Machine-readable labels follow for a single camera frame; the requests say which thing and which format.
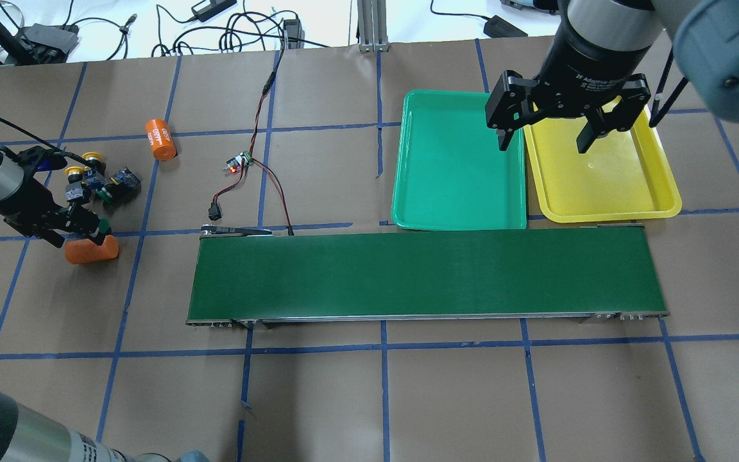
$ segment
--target orange bottle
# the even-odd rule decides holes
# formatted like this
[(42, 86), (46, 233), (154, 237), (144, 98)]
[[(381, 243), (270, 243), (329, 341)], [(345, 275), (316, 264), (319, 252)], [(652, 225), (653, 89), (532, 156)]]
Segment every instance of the orange bottle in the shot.
[(160, 118), (155, 118), (144, 124), (144, 131), (147, 132), (147, 141), (150, 143), (150, 149), (153, 157), (160, 161), (170, 160), (176, 157), (176, 144), (173, 143), (173, 134), (170, 133), (170, 127)]

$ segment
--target green platform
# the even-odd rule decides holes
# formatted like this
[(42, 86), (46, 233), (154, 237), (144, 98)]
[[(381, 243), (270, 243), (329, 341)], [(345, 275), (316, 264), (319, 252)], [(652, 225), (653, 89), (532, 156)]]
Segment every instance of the green platform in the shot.
[(188, 325), (668, 314), (636, 227), (203, 237)]

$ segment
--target tiled table surface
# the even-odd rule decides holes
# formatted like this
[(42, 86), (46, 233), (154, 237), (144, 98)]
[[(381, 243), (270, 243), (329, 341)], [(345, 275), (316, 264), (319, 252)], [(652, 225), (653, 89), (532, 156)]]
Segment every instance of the tiled table surface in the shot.
[[(290, 51), (256, 155), (299, 234), (388, 225), (402, 98), (533, 75), (549, 38)], [(661, 38), (641, 65), (656, 81)], [(0, 389), (129, 453), (234, 460), (739, 460), (739, 125), (689, 88), (659, 128), (684, 210), (646, 223), (664, 320), (352, 322), (190, 328), (197, 228), (246, 149), (275, 54), (0, 68), (0, 115), (143, 178), (112, 213), (117, 260), (70, 266), (0, 220)], [(672, 75), (670, 85), (679, 76)], [(181, 154), (158, 164), (144, 122)], [(0, 144), (32, 146), (0, 127)], [(61, 201), (64, 178), (47, 184)], [(530, 227), (540, 216), (529, 178)], [(224, 225), (280, 229), (260, 173)], [(252, 275), (268, 284), (269, 275)]]

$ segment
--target white background surface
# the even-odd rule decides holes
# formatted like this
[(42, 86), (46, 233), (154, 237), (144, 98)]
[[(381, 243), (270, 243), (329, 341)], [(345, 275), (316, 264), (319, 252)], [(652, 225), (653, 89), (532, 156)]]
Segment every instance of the white background surface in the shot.
[[(30, 24), (61, 24), (67, 16), (69, 0), (12, 0), (23, 10)], [(190, 7), (198, 0), (158, 0), (179, 19), (192, 15)], [(158, 44), (156, 27), (156, 2), (150, 0), (75, 0), (71, 21), (83, 17), (104, 17), (124, 24), (132, 14), (138, 19), (131, 27), (130, 50), (128, 58), (150, 56), (153, 45)], [(354, 44), (357, 28), (357, 2), (355, 0), (248, 0), (248, 11), (270, 14), (276, 11), (291, 9), (302, 18), (305, 38), (329, 46), (345, 46)], [(435, 10), (439, 12), (469, 12), (481, 15), (499, 15), (515, 24), (529, 35), (553, 35), (557, 29), (559, 18), (545, 12), (532, 9), (517, 10), (504, 6), (500, 0), (435, 0)], [(12, 17), (19, 21), (18, 13), (8, 9)], [(241, 0), (233, 8), (223, 12), (206, 23), (194, 21), (190, 24), (177, 24), (166, 13), (162, 12), (162, 38), (165, 44), (172, 44), (173, 39), (182, 30), (195, 26), (224, 26), (232, 12), (241, 12)], [(13, 32), (8, 18), (0, 11), (0, 21)], [(100, 61), (109, 56), (118, 45), (120, 34), (112, 24), (103, 21), (87, 21), (79, 23), (79, 44), (70, 55), (68, 61)], [(251, 30), (251, 26), (237, 26)], [(429, 12), (429, 0), (388, 0), (387, 1), (387, 34), (389, 41), (394, 42), (433, 42), (443, 40), (461, 40), (485, 38), (484, 20), (475, 17), (444, 17)], [(191, 33), (187, 41), (193, 46), (217, 47), (220, 30), (202, 30)], [(267, 39), (267, 48), (278, 47), (278, 39)], [(248, 50), (261, 49), (260, 44), (246, 47)]]

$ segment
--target green tray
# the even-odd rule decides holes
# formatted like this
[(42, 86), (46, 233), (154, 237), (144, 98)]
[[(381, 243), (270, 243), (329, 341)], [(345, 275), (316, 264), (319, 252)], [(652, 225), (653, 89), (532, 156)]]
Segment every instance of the green tray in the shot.
[(436, 231), (526, 228), (523, 132), (506, 152), (489, 94), (413, 90), (404, 99), (393, 221)]
[(642, 228), (204, 237), (187, 324), (597, 314), (666, 314)]

